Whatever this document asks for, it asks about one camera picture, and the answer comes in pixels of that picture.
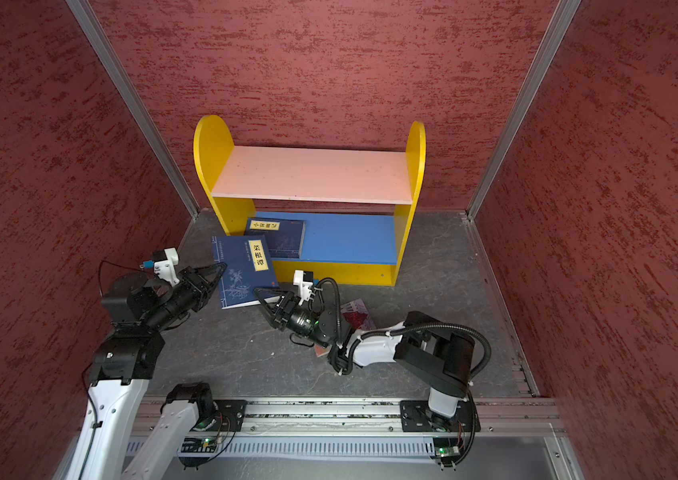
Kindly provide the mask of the blue book yellow label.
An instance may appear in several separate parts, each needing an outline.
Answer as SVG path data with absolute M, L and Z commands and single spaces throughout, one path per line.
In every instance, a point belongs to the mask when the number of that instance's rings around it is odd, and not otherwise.
M 253 217 L 247 221 L 246 235 L 265 237 L 273 259 L 299 259 L 306 233 L 303 220 Z

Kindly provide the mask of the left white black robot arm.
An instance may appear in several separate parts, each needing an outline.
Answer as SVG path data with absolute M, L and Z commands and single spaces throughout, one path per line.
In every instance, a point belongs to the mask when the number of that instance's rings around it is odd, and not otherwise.
M 190 431 L 211 421 L 217 407 L 204 382 L 180 384 L 131 462 L 125 460 L 136 415 L 175 322 L 207 305 L 227 266 L 187 267 L 176 284 L 143 271 L 115 280 L 101 298 L 113 329 L 97 349 L 88 380 L 87 413 L 69 479 L 160 479 Z

